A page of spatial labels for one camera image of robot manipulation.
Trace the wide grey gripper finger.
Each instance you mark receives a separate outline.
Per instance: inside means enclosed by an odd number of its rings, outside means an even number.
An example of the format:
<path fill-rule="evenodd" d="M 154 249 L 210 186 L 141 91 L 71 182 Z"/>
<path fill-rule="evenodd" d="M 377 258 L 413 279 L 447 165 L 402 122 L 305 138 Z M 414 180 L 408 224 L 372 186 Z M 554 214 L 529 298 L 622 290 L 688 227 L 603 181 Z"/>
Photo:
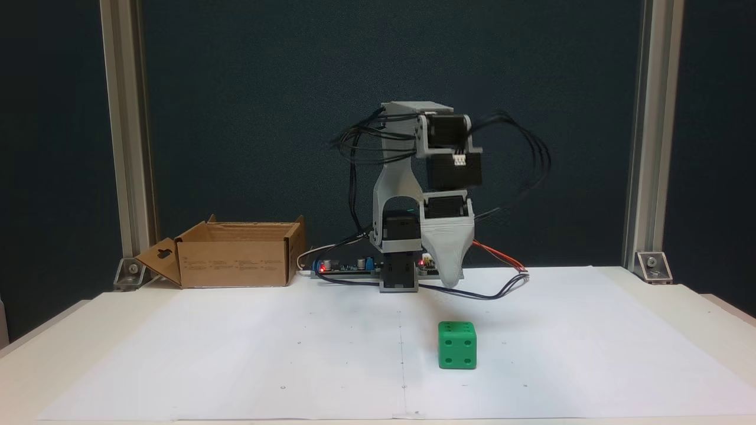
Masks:
<path fill-rule="evenodd" d="M 435 259 L 438 277 L 445 288 L 456 288 L 461 280 L 465 253 L 473 244 L 473 223 L 424 223 L 422 244 Z"/>

